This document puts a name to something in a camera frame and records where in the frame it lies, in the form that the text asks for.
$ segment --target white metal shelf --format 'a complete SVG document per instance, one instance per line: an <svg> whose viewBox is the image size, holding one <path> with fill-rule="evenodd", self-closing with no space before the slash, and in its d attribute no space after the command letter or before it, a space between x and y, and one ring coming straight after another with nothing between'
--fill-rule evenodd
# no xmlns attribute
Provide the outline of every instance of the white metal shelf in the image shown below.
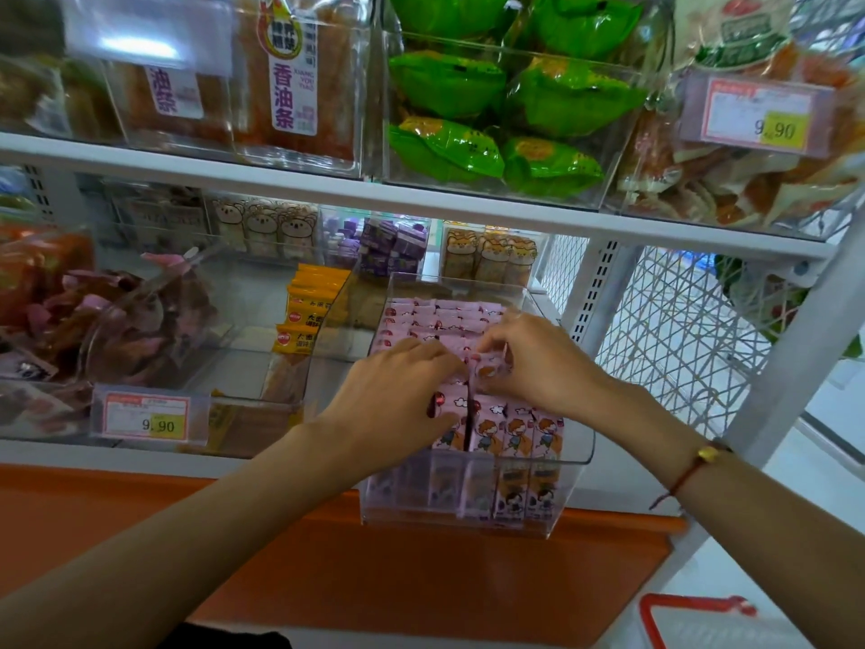
<svg viewBox="0 0 865 649"><path fill-rule="evenodd" d="M557 206L503 201L412 187L358 182L206 160L0 132L0 159L80 173L272 195L397 214L487 223L541 232L617 239L627 245L721 252L747 259L830 258L836 247L810 239L708 228Z"/></svg>

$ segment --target green snack package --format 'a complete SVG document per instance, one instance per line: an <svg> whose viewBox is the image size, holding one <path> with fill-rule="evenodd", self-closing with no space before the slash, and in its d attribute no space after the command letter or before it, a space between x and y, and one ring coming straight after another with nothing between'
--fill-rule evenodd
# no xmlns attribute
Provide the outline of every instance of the green snack package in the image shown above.
<svg viewBox="0 0 865 649"><path fill-rule="evenodd" d="M733 309L770 344L774 344L784 334L810 291L775 275L764 278L759 271L749 269L747 262L738 257L715 255L715 276ZM860 357L862 344L857 334L844 349L842 359L856 360Z"/></svg>
<svg viewBox="0 0 865 649"><path fill-rule="evenodd" d="M624 0L534 0L528 23L544 52L602 59L628 38L642 13Z"/></svg>
<svg viewBox="0 0 865 649"><path fill-rule="evenodd" d="M492 31L508 0L390 0L402 31L441 39L480 38Z"/></svg>
<svg viewBox="0 0 865 649"><path fill-rule="evenodd" d="M517 77L508 103L551 138L584 137L643 105L644 89L594 73L589 64L535 57Z"/></svg>
<svg viewBox="0 0 865 649"><path fill-rule="evenodd" d="M504 145L504 181L514 191L569 198L604 179L589 155L542 138L513 138Z"/></svg>
<svg viewBox="0 0 865 649"><path fill-rule="evenodd" d="M423 50L388 63L396 86L417 109L448 120L473 119L487 107L501 110L508 78L489 61Z"/></svg>
<svg viewBox="0 0 865 649"><path fill-rule="evenodd" d="M501 178L504 171L495 141L448 120L412 116L391 125L388 138L409 169L442 183L471 183L485 175Z"/></svg>

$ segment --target bracelet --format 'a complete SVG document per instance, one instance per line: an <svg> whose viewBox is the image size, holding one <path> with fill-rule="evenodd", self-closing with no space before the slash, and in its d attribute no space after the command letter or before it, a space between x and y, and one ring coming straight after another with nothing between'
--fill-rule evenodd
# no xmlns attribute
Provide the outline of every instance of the bracelet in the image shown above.
<svg viewBox="0 0 865 649"><path fill-rule="evenodd" d="M658 504L664 501L666 498L675 497L676 492L682 489L682 486L687 482L687 480L694 475L694 472L697 471L703 465L711 465L718 459L718 456L722 451L726 451L728 453L732 453L733 449L728 447L719 439L710 439L709 443L700 448L697 451L697 455L694 457L694 462L691 463L691 466L687 468L686 472L679 477L679 480L673 484L673 486L669 489L666 494L661 495L655 502L649 506L649 510L654 510Z"/></svg>

